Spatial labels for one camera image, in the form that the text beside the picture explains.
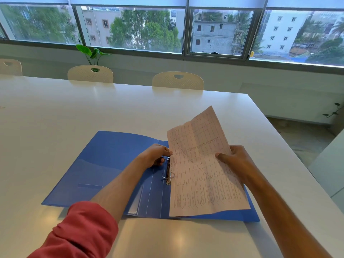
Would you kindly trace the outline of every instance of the roller blind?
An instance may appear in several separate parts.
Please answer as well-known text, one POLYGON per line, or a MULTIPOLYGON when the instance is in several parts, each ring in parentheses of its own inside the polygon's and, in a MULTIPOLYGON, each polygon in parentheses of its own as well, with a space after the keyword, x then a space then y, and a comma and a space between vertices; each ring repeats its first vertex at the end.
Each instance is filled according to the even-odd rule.
POLYGON ((42 3, 42 4, 68 4, 68 0, 0 0, 0 3, 42 3))
POLYGON ((265 0, 190 0, 192 7, 263 8, 265 0))
POLYGON ((343 9, 344 0, 269 0, 267 7, 343 9))
POLYGON ((186 7, 187 0, 71 0, 71 4, 186 7))

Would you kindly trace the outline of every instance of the floor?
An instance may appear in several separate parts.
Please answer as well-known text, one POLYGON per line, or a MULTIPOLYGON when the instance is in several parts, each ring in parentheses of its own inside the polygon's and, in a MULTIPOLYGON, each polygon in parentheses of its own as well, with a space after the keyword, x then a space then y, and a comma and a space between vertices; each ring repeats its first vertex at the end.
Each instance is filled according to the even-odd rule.
POLYGON ((322 125, 276 118, 268 120, 306 167, 334 139, 334 135, 322 125))

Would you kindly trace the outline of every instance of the hand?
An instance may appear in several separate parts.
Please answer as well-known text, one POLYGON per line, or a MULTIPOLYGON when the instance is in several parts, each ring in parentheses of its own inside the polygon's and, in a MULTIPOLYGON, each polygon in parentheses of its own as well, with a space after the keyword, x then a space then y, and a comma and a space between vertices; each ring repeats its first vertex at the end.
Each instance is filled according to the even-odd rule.
POLYGON ((146 164, 146 168, 150 168, 153 165, 162 165, 165 159, 162 156, 170 156, 172 151, 168 147, 161 146, 159 144, 153 144, 145 151, 143 151, 139 157, 143 159, 146 164))
POLYGON ((264 175, 254 164, 252 158, 241 145, 230 146, 231 155, 216 153, 215 156, 223 163, 226 163, 230 170, 246 184, 248 187, 261 179, 265 180, 264 175))

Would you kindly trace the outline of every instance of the paper sheet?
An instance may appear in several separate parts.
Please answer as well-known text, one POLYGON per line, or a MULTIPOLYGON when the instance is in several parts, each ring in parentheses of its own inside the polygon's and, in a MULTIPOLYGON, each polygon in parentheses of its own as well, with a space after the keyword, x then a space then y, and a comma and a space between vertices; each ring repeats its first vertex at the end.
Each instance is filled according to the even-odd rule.
POLYGON ((230 154, 220 122, 210 106, 167 132, 170 150, 170 216, 250 209, 243 185, 216 152, 230 154))

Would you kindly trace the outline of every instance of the chair handle hole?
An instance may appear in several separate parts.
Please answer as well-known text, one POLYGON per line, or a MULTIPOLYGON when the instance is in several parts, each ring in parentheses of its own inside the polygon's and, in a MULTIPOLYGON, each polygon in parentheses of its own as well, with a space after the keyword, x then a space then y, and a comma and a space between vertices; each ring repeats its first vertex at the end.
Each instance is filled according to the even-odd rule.
POLYGON ((182 79, 182 78, 184 78, 184 75, 174 74, 174 77, 175 77, 176 79, 182 79))

